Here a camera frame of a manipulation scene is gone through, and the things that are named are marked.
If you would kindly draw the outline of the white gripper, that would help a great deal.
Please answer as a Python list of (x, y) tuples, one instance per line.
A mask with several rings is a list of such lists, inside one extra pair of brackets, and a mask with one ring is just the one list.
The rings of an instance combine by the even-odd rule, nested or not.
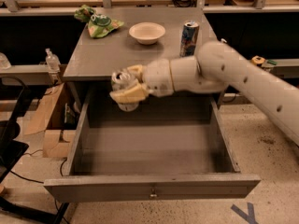
[(138, 80), (142, 79), (147, 88), (138, 83), (130, 89), (112, 91), (110, 97), (118, 104), (138, 103), (145, 100), (149, 93), (156, 97), (174, 93), (170, 61), (167, 59), (153, 61), (144, 67), (142, 64), (131, 65), (125, 71)]

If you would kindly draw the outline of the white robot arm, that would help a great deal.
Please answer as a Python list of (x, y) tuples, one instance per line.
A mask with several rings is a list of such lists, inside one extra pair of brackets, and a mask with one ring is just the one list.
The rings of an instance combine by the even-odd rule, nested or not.
[(216, 93), (231, 86), (255, 104), (299, 145), (299, 89), (264, 71), (220, 41), (202, 45), (193, 56), (156, 60), (115, 72), (110, 97), (124, 111), (149, 96), (176, 91)]

